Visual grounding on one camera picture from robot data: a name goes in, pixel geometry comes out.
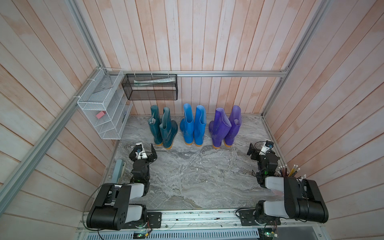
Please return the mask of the blue rain boot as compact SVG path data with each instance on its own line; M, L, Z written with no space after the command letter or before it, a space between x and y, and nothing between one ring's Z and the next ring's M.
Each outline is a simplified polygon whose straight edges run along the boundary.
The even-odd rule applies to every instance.
M185 143L191 145L194 142L194 116L190 104L184 104L184 118L181 120L180 129Z
M195 145L200 147L203 145L205 129L206 129L206 109L202 105L196 107L195 123L194 123L194 140Z

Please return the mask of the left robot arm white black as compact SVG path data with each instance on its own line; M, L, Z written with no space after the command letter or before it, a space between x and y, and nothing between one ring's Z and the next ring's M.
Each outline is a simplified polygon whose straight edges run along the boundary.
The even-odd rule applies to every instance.
M97 194L83 226L89 231L151 228L147 207L131 204L133 199L144 197L150 187L150 165L158 156L153 145L146 151L142 143L137 143L129 154L133 162L133 175L126 184L104 183L94 193Z

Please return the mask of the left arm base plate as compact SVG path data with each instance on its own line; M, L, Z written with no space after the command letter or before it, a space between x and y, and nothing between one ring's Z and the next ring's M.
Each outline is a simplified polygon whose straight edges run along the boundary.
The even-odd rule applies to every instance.
M161 212L143 212L139 220L125 223L122 229L159 229L161 227L161 221Z

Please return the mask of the teal rain boot with paper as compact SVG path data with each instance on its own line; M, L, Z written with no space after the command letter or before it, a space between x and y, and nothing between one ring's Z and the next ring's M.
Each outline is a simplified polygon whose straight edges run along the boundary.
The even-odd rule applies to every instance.
M154 137L154 143L157 146L163 144L163 139L160 131L161 118L159 113L159 107L157 105L151 106L151 117L148 119L150 131Z

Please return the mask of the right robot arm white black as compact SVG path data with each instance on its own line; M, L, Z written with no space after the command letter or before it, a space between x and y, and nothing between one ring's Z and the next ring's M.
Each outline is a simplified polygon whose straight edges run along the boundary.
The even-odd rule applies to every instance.
M326 223L329 212L317 183L305 178L296 178L287 170L278 174L280 157L273 151L274 143L262 141L261 149L250 144L247 155L258 164L253 173L258 184L265 189L283 194L281 201L261 200L254 210L255 222L259 225L279 223L280 219L303 222Z

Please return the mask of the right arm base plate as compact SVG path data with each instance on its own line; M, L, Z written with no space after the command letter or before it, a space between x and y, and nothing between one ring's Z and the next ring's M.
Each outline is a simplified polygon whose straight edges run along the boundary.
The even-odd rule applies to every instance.
M241 225L246 226L279 226L281 220L278 217L258 215L256 210L239 209L235 215L241 220Z

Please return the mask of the purple rain boot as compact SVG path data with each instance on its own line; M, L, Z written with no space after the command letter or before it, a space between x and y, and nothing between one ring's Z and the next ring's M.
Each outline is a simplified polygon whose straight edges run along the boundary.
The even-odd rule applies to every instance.
M229 120L232 126L224 138L224 143L227 147L231 147L234 144L235 137L237 136L242 125L242 112L239 106L233 106Z
M209 123L209 132L211 134L213 147L219 149L223 139L229 133L232 124L223 108L217 108L215 118Z

